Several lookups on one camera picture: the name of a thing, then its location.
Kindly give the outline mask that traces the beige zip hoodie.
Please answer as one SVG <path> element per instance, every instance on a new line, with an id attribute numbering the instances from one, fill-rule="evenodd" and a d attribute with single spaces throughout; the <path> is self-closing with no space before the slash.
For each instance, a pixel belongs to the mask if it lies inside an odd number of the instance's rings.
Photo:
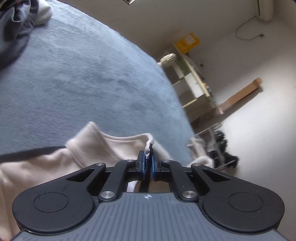
<path id="1" fill-rule="evenodd" d="M 159 157 L 171 158 L 150 133 L 114 137 L 103 133 L 96 123 L 89 122 L 67 141 L 64 148 L 48 155 L 2 163 L 1 238 L 10 240 L 20 231 L 12 214 L 12 204 L 22 191 L 98 162 L 111 167 L 121 160 L 136 159 L 140 150 L 148 153 L 150 146 Z"/>

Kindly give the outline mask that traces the metal storage shelf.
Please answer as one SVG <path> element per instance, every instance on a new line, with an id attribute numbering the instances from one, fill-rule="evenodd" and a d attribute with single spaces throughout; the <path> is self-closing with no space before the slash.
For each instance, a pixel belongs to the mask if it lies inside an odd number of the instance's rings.
<path id="1" fill-rule="evenodd" d="M 222 125 L 216 123 L 197 133 L 187 145 L 193 162 L 200 163 L 216 170 L 236 168 L 237 156 L 227 152 L 228 140 L 222 131 Z"/>

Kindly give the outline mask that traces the cream side desk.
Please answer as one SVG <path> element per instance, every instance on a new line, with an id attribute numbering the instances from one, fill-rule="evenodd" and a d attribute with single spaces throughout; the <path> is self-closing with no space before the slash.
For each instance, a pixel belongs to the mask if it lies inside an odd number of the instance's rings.
<path id="1" fill-rule="evenodd" d="M 165 51 L 160 59 L 170 53 L 177 55 L 176 60 L 163 69 L 189 121 L 199 125 L 219 116 L 219 106 L 194 61 L 188 55 L 180 53 L 175 46 Z"/>

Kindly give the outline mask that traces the long cardboard box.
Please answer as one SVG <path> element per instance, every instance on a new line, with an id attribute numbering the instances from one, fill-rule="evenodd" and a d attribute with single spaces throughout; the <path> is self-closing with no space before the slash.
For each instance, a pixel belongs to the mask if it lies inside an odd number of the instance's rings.
<path id="1" fill-rule="evenodd" d="M 250 96 L 257 90 L 261 88 L 263 81 L 261 78 L 256 78 L 254 81 L 252 81 L 250 84 L 248 84 L 243 89 L 236 92 L 234 95 L 229 97 L 226 101 L 224 101 L 222 104 L 219 105 L 219 113 L 224 114 L 227 110 L 232 108 L 234 105 L 236 105 L 238 102 L 242 101 L 246 97 Z"/>

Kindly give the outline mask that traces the grey-blue bed blanket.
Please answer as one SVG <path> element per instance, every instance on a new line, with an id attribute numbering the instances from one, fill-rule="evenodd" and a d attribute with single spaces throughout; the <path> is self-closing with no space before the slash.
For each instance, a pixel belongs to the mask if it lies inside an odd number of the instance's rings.
<path id="1" fill-rule="evenodd" d="M 164 71 L 118 32 L 59 1 L 1 71 L 1 153 L 62 146 L 88 122 L 150 133 L 183 165 L 194 132 Z"/>

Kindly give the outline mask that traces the yellow box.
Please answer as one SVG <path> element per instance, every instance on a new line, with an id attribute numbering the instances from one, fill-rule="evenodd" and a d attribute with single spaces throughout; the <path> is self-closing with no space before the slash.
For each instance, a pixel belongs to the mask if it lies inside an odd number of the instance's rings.
<path id="1" fill-rule="evenodd" d="M 174 46 L 182 54 L 189 53 L 192 49 L 201 43 L 200 39 L 194 35 L 194 33 L 189 33 L 189 35 L 183 37 L 174 43 Z"/>

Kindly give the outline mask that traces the folded beige garment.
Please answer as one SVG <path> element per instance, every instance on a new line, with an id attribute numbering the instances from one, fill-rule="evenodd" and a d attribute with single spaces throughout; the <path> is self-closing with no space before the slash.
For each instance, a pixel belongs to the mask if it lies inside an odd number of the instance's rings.
<path id="1" fill-rule="evenodd" d="M 45 25 L 53 15 L 53 8 L 46 0 L 39 0 L 39 9 L 34 26 Z"/>

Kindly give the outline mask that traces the dark furry garment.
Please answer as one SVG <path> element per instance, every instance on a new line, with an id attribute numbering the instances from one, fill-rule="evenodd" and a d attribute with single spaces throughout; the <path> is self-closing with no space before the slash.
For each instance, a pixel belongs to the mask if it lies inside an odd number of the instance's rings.
<path id="1" fill-rule="evenodd" d="M 38 1 L 1 1 L 1 69 L 22 54 L 38 10 Z"/>

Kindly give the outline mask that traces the cream bed post knob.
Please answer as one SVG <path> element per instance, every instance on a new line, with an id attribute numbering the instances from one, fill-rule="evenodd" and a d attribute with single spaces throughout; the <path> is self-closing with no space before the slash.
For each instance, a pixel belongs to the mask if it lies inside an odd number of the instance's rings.
<path id="1" fill-rule="evenodd" d="M 177 55 L 175 53 L 170 53 L 166 56 L 163 56 L 160 61 L 157 63 L 161 68 L 168 67 L 172 65 L 176 60 Z"/>

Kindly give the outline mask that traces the white wall air conditioner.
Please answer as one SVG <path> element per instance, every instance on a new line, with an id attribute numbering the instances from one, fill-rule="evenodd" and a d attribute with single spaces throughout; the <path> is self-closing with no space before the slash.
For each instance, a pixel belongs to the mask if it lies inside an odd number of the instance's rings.
<path id="1" fill-rule="evenodd" d="M 254 7 L 257 17 L 268 22 L 273 18 L 273 0 L 254 0 Z"/>

